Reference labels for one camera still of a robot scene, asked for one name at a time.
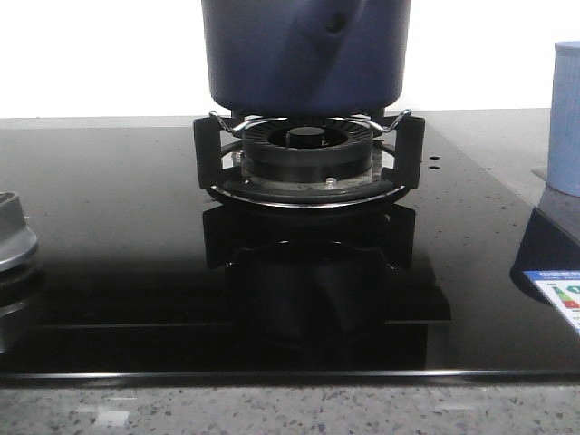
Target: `granite countertop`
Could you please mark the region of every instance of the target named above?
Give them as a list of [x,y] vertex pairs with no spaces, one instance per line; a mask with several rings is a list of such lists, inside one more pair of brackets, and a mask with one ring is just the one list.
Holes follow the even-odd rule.
[[564,434],[579,402],[563,386],[5,390],[0,433]]
[[[538,204],[545,185],[531,169],[546,165],[547,109],[420,115],[520,197]],[[191,119],[0,120],[0,129],[185,125]],[[506,122],[510,129],[502,128]],[[514,124],[521,126],[517,137]],[[545,384],[3,389],[0,434],[578,433],[579,396],[577,386]]]

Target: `sticker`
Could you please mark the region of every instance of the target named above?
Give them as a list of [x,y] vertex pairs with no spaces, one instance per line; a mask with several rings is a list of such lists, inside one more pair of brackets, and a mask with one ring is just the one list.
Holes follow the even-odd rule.
[[526,271],[527,278],[580,334],[580,271]]

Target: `small hole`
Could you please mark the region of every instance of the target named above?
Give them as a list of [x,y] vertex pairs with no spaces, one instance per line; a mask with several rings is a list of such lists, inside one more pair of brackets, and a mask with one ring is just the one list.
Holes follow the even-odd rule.
[[326,31],[330,34],[338,34],[346,26],[345,14],[334,14],[330,20],[326,22]]

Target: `cooking pot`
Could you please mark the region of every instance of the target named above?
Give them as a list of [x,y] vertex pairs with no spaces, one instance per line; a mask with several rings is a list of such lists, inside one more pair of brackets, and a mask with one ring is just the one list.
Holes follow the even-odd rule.
[[202,0],[213,99],[240,114],[370,113],[401,95],[411,0]]

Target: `black glass cooktop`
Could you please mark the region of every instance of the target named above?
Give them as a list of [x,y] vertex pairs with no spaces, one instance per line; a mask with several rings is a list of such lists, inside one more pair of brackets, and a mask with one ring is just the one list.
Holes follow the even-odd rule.
[[198,188],[190,127],[0,130],[40,239],[0,275],[2,384],[580,379],[524,270],[575,241],[426,132],[396,205],[275,211]]

